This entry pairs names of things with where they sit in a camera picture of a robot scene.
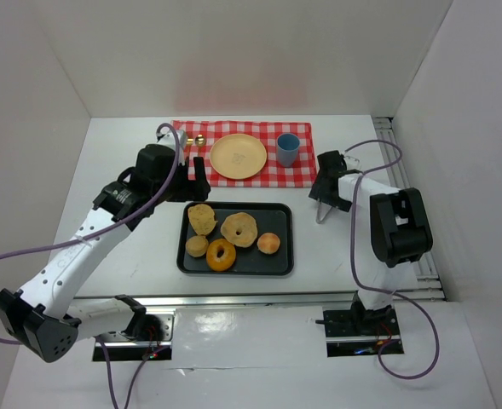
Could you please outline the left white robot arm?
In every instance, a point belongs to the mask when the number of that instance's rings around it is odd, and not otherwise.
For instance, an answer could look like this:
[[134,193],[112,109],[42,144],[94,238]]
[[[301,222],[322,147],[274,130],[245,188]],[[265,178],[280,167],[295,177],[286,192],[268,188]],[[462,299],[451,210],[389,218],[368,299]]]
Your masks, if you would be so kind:
[[117,295],[84,308],[73,300],[107,255],[156,206],[204,201],[210,190],[202,158],[188,160],[176,147],[145,146],[136,164],[94,199],[73,237],[74,245],[59,251],[19,290],[0,291],[0,319],[7,333],[48,363],[82,339],[109,332],[138,338],[147,325],[147,312],[134,298]]

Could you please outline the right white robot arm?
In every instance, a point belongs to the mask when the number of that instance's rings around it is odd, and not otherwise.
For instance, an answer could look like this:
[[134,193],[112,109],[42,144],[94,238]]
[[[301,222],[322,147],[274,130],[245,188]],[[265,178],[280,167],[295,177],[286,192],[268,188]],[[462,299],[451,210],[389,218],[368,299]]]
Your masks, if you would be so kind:
[[357,184],[358,170],[348,167],[338,151],[318,156],[319,171],[309,197],[329,210],[340,210],[364,228],[376,257],[374,269],[358,274],[361,285],[348,316],[325,318],[328,331],[352,331],[372,335],[388,321],[394,293],[423,254],[433,245],[430,224],[421,193],[416,188],[399,189],[365,176]]

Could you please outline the speckled oval bread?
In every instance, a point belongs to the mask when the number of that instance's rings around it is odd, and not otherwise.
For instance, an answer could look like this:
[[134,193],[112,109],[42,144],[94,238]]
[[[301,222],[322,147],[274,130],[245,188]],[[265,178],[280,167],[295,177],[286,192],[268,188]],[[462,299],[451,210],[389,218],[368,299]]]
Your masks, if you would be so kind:
[[197,235],[207,236],[216,227],[215,211],[207,204],[196,204],[188,208],[188,220]]

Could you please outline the metal tongs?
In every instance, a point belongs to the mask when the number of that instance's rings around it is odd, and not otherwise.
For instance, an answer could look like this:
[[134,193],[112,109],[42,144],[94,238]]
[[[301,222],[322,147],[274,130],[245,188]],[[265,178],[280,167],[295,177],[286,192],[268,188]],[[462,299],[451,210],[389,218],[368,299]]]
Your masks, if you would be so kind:
[[332,210],[333,208],[329,204],[318,201],[315,215],[315,222],[317,224],[322,224],[326,220],[326,218],[331,214]]

